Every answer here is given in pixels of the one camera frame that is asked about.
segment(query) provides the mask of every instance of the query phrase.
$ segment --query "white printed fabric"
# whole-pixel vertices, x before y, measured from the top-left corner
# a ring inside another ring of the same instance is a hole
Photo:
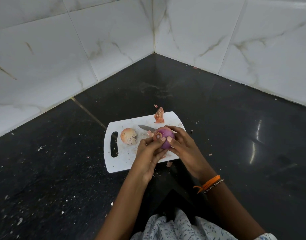
[[[237,240],[219,226],[196,217],[197,226],[191,225],[186,214],[177,209],[175,220],[166,222],[166,217],[153,215],[144,232],[134,234],[131,240]],[[255,240],[277,240],[273,234],[265,233]]]

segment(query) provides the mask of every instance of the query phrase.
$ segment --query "onion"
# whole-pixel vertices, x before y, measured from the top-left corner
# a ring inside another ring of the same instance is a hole
[[[121,140],[124,144],[134,145],[136,144],[136,132],[132,128],[126,128],[121,132]]]
[[[157,140],[161,139],[162,137],[166,138],[168,136],[172,137],[173,139],[175,138],[174,133],[170,128],[160,127],[155,131],[154,136],[153,136],[153,140],[157,141]],[[169,147],[171,147],[171,144],[167,140],[165,140],[163,145],[161,145],[162,149],[167,149]]]

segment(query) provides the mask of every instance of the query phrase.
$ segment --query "cutting board handle hole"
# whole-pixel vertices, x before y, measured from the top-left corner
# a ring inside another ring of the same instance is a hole
[[[111,134],[111,156],[117,157],[118,154],[118,132],[115,131]]]

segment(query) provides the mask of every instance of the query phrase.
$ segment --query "cutting board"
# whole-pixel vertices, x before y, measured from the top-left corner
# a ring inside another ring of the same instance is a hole
[[[185,130],[184,126],[182,125],[181,120],[174,112],[166,112],[163,115],[164,124],[155,124],[155,118],[154,115],[148,115],[133,119],[127,119],[127,120],[120,120],[111,122],[108,125],[108,128],[105,133],[104,137],[104,160],[106,169],[109,173],[119,172],[123,170],[130,169],[135,156],[137,152],[137,147],[139,145],[140,140],[144,138],[148,138],[147,131],[143,130],[138,127],[138,125],[147,125],[152,128],[159,128],[163,127],[165,125],[174,125],[181,127]],[[132,128],[135,130],[137,136],[136,136],[136,144],[135,145],[126,145],[121,140],[121,132],[125,128]],[[111,136],[113,132],[118,133],[117,143],[118,143],[118,156],[112,157],[111,156]],[[179,157],[176,156],[172,152],[167,152],[165,154],[165,158],[161,159],[159,163],[163,161],[171,161],[174,159],[178,159]]]

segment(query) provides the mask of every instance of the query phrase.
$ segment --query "knife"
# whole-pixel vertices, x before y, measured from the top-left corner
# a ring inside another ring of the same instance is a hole
[[[138,125],[141,129],[146,130],[146,131],[151,131],[152,133],[154,133],[156,131],[156,129],[146,126],[146,125]]]

